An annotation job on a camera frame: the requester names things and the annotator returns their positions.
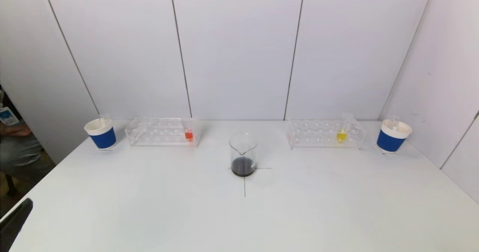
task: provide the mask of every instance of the cup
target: cup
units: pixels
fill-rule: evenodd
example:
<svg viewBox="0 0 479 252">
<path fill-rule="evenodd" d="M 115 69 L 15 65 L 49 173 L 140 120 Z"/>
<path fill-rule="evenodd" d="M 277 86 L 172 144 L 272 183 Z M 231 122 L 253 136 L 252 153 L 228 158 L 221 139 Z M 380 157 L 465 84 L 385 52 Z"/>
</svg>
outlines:
<svg viewBox="0 0 479 252">
<path fill-rule="evenodd" d="M 99 118 L 88 122 L 85 125 L 85 131 L 99 150 L 108 150 L 116 144 L 113 122 L 110 118 Z"/>
<path fill-rule="evenodd" d="M 249 133 L 236 133 L 229 138 L 231 170 L 239 177 L 246 177 L 256 170 L 255 149 L 257 141 Z"/>
<path fill-rule="evenodd" d="M 411 133 L 412 128 L 407 124 L 386 119 L 383 121 L 376 144 L 383 153 L 395 153 Z"/>
</svg>

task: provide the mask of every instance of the dark liquid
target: dark liquid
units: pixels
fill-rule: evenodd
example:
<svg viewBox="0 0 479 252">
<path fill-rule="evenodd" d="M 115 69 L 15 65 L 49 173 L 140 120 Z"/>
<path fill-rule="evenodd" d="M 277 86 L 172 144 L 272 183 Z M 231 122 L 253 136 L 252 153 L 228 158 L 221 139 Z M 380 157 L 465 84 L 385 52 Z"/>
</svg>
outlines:
<svg viewBox="0 0 479 252">
<path fill-rule="evenodd" d="M 249 158 L 236 158 L 233 160 L 233 163 L 231 163 L 231 170 L 234 174 L 240 177 L 245 177 L 252 174 L 254 170 L 256 170 L 256 166 L 251 167 L 251 165 L 253 165 L 253 160 Z"/>
</svg>

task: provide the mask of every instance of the white table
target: white table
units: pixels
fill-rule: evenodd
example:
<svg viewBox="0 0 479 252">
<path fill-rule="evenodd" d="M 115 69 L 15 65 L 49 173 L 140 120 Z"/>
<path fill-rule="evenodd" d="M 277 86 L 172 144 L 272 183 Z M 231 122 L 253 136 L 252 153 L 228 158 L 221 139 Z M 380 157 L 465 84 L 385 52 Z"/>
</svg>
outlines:
<svg viewBox="0 0 479 252">
<path fill-rule="evenodd" d="M 479 206 L 408 142 L 397 155 L 298 148 L 285 122 L 202 122 L 197 149 L 83 142 L 27 194 L 20 251 L 479 251 Z M 260 169 L 233 175 L 228 139 L 256 134 Z"/>
</svg>

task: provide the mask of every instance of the blue cup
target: blue cup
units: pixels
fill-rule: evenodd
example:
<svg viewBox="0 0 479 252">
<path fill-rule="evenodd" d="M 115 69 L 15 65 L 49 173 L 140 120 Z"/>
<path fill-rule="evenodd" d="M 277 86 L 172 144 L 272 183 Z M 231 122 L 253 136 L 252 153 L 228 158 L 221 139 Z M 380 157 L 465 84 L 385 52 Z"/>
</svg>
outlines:
<svg viewBox="0 0 479 252">
<path fill-rule="evenodd" d="M 109 118 L 90 121 L 85 125 L 85 131 L 100 150 L 108 150 L 116 144 L 113 122 Z"/>
<path fill-rule="evenodd" d="M 386 119 L 383 121 L 376 144 L 383 153 L 395 153 L 411 133 L 412 128 L 407 124 Z"/>
</svg>

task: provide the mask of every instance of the yellow liquid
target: yellow liquid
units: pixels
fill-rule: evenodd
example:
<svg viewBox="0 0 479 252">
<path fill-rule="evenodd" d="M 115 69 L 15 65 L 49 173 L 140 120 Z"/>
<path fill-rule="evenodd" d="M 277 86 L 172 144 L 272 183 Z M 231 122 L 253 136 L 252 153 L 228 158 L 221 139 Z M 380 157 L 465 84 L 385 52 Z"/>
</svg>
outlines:
<svg viewBox="0 0 479 252">
<path fill-rule="evenodd" d="M 347 133 L 346 131 L 344 131 L 344 130 L 341 129 L 341 130 L 338 131 L 338 134 L 336 135 L 336 137 L 337 137 L 338 141 L 339 141 L 340 143 L 342 143 L 342 142 L 344 142 L 344 141 L 346 140 L 346 138 L 348 137 L 348 133 Z"/>
</svg>

